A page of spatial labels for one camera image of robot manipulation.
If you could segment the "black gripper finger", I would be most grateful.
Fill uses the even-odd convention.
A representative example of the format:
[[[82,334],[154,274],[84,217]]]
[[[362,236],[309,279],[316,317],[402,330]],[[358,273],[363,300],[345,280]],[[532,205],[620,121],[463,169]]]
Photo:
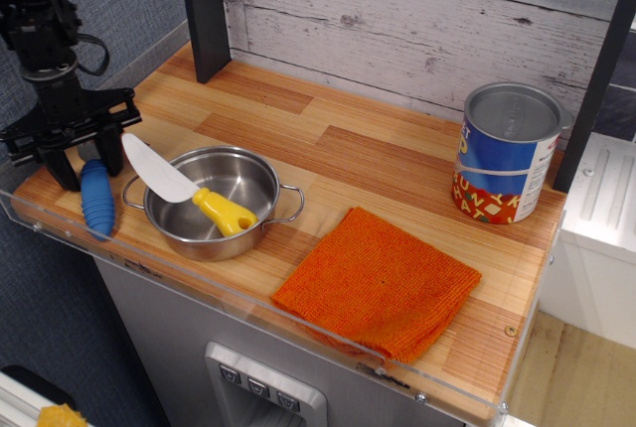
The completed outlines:
[[[117,176],[123,168],[121,133],[117,125],[108,125],[102,128],[94,139],[99,157],[112,177]]]
[[[48,171],[64,190],[80,191],[80,181],[76,171],[63,149],[40,148],[39,155]]]

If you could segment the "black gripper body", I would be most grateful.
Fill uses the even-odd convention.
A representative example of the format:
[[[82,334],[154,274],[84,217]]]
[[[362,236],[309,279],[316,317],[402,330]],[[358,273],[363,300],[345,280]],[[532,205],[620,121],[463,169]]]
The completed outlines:
[[[130,87],[85,89],[73,71],[23,71],[21,77],[34,87],[36,103],[26,115],[1,129],[1,142],[17,165],[42,162],[40,148],[65,150],[94,142],[105,126],[117,125],[123,132],[141,121]]]

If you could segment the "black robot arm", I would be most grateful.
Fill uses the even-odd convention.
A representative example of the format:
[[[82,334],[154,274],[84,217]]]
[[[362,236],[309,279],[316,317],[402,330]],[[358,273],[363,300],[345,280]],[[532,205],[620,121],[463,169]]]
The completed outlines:
[[[35,106],[1,131],[11,161],[46,166],[60,186],[80,190],[67,149],[91,142],[108,175],[123,167],[120,135],[140,122],[129,87],[89,90],[77,76],[83,66],[74,51],[102,40],[80,32],[70,0],[1,0],[1,36],[19,60],[22,78],[37,95]]]

